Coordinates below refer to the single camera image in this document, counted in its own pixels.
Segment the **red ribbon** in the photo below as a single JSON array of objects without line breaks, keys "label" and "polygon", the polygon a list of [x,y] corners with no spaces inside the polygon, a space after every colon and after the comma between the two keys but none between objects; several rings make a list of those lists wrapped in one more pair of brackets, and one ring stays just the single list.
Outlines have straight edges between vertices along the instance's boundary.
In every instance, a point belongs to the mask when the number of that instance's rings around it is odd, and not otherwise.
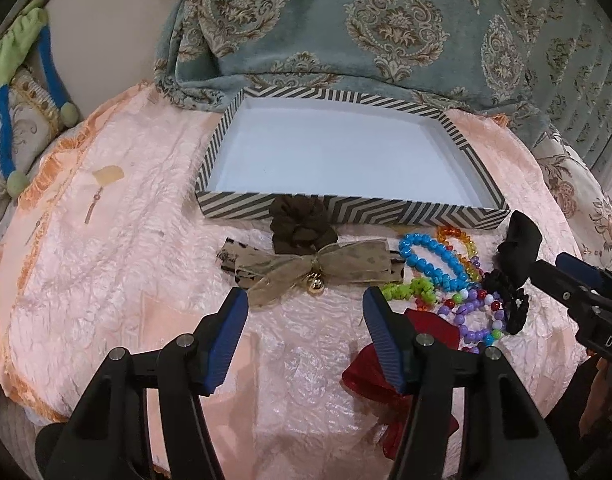
[{"label": "red ribbon", "polygon": [[[459,348],[459,329],[441,317],[431,312],[406,309],[404,312],[418,333],[431,334],[437,341],[441,341],[448,348]],[[355,360],[342,374],[342,382],[356,394],[366,399],[386,404],[393,410],[394,418],[386,433],[381,439],[385,457],[394,460],[404,433],[406,417],[415,398],[413,396],[399,395],[395,389],[386,382],[374,345],[369,344],[359,352]],[[459,423],[451,417],[450,434],[459,429]]]}]

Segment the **pom pom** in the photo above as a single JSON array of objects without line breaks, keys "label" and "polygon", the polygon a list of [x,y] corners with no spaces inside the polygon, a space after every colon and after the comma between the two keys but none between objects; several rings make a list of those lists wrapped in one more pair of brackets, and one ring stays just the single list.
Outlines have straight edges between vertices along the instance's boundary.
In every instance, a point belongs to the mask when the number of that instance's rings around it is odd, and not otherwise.
[{"label": "pom pom", "polygon": [[73,103],[64,103],[64,106],[60,109],[60,117],[62,118],[62,123],[67,128],[72,128],[80,118],[80,113],[75,108]]},{"label": "pom pom", "polygon": [[21,171],[13,171],[6,180],[6,191],[13,199],[21,195],[28,186],[30,186],[30,180]]}]

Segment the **hair bow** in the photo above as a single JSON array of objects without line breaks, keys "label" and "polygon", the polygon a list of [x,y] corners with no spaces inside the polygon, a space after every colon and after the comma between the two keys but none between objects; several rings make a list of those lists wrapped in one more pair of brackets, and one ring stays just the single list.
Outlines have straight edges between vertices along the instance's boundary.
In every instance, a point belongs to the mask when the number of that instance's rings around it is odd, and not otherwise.
[{"label": "hair bow", "polygon": [[[412,322],[417,332],[431,334],[448,348],[454,350],[459,348],[459,329],[436,314],[408,308],[404,316]],[[392,418],[386,433],[381,438],[381,446],[385,457],[394,460],[401,444],[406,418],[410,407],[415,402],[415,397],[399,395],[388,384],[373,344],[364,347],[350,366],[344,370],[342,383],[361,397],[380,402],[390,408]],[[452,417],[450,434],[458,429],[459,423]]]},{"label": "hair bow", "polygon": [[221,268],[233,272],[248,303],[263,306],[294,285],[309,280],[313,292],[323,283],[389,283],[403,280],[403,260],[393,257],[385,240],[329,244],[315,254],[272,254],[231,240],[217,254]]}]

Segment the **blue gripper pad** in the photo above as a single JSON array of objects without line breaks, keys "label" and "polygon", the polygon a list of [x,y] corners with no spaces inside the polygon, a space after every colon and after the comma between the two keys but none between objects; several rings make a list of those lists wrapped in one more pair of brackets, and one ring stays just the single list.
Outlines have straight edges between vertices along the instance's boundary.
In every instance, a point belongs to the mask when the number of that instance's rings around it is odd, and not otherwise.
[{"label": "blue gripper pad", "polygon": [[559,254],[554,260],[554,265],[568,276],[582,282],[590,290],[596,290],[601,294],[603,277],[597,267],[593,267],[568,253]]},{"label": "blue gripper pad", "polygon": [[398,394],[410,395],[419,386],[419,364],[413,341],[413,324],[403,314],[392,312],[388,301],[376,286],[363,293],[363,319],[377,352],[384,377]]},{"label": "blue gripper pad", "polygon": [[203,386],[208,395],[214,393],[217,386],[223,384],[235,348],[248,317],[248,296],[242,288],[233,288],[216,314],[205,316],[201,323],[210,323],[208,338],[207,366],[203,377]]}]

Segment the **blue beaded bracelet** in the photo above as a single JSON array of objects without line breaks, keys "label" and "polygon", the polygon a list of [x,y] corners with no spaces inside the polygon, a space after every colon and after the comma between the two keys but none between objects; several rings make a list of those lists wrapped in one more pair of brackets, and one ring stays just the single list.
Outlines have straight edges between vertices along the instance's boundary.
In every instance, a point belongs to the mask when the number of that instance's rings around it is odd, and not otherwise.
[{"label": "blue beaded bracelet", "polygon": [[[442,261],[444,261],[452,269],[456,275],[456,279],[443,272],[443,270],[435,267],[433,264],[428,263],[423,258],[419,258],[412,250],[413,245],[419,245],[425,247],[431,253],[437,254]],[[452,251],[447,250],[446,246],[437,240],[434,240],[430,235],[421,233],[409,233],[399,242],[399,254],[406,260],[406,264],[410,267],[417,269],[419,272],[423,272],[431,280],[435,286],[441,287],[447,292],[454,292],[467,288],[470,283],[468,282],[468,275],[466,269],[459,263],[457,256]]]}]

